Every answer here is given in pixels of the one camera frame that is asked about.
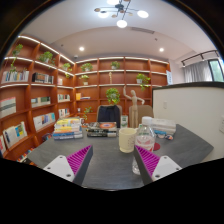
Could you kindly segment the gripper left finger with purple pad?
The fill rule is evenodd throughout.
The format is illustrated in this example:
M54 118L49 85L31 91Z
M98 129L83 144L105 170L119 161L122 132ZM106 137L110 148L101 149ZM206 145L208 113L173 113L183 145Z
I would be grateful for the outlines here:
M57 156L44 170L81 186L92 156L93 146L89 145L69 156Z

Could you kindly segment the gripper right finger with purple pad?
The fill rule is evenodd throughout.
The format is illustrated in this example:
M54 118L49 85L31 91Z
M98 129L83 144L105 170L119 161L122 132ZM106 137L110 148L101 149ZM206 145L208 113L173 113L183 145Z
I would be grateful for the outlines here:
M181 167L167 155L159 157L140 146L135 146L134 157L144 185L181 170Z

